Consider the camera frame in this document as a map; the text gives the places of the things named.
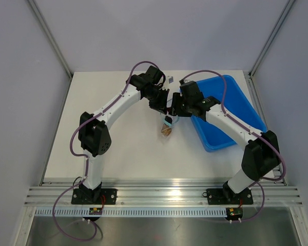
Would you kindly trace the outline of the dark blue plum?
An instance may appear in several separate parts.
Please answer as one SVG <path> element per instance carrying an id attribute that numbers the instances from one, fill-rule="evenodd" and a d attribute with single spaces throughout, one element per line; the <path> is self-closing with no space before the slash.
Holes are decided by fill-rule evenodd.
<path id="1" fill-rule="evenodd" d="M 165 123 L 166 125 L 170 126 L 170 125 L 172 124 L 172 118 L 171 118 L 170 116 L 166 115 L 166 116 L 164 117 L 164 123 Z"/>

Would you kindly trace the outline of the clear zip top bag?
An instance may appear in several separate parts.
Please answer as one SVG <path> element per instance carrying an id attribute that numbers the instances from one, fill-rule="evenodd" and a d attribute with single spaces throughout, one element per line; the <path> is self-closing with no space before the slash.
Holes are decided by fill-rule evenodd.
<path id="1" fill-rule="evenodd" d="M 160 114 L 162 125 L 160 127 L 160 140 L 166 141 L 170 138 L 172 131 L 179 121 L 179 116 L 171 116 L 169 114 Z"/>

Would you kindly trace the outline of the orange fruit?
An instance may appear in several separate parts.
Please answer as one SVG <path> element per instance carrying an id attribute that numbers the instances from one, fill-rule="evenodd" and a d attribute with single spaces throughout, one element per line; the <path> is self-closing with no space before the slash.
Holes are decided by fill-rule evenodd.
<path id="1" fill-rule="evenodd" d="M 168 137 L 171 134 L 171 132 L 172 132 L 172 127 L 171 126 L 168 126 L 166 124 L 162 125 L 162 128 L 161 128 L 162 136 Z"/>

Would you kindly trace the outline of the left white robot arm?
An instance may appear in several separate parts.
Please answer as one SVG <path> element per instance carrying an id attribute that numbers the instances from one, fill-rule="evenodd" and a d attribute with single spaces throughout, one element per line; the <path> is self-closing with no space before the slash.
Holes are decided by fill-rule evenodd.
<path id="1" fill-rule="evenodd" d="M 110 194 L 102 189 L 105 153 L 112 140 L 109 130 L 114 122 L 142 98 L 150 108 L 165 114 L 169 90 L 164 89 L 165 74 L 155 66 L 139 75 L 131 74 L 123 90 L 102 109 L 92 114 L 84 112 L 80 117 L 78 139 L 81 143 L 85 177 L 73 190 L 72 204 L 102 204 Z"/>

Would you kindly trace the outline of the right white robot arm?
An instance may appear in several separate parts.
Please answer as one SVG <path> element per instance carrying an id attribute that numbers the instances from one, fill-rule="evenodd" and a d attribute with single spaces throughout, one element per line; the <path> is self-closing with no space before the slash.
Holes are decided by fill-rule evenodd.
<path id="1" fill-rule="evenodd" d="M 243 150 L 241 169 L 222 188 L 223 198 L 229 203 L 236 202 L 241 192 L 282 162 L 275 133 L 248 125 L 226 110 L 223 100 L 204 97 L 195 81 L 181 82 L 180 92 L 172 96 L 170 113 L 202 119 L 223 131 Z"/>

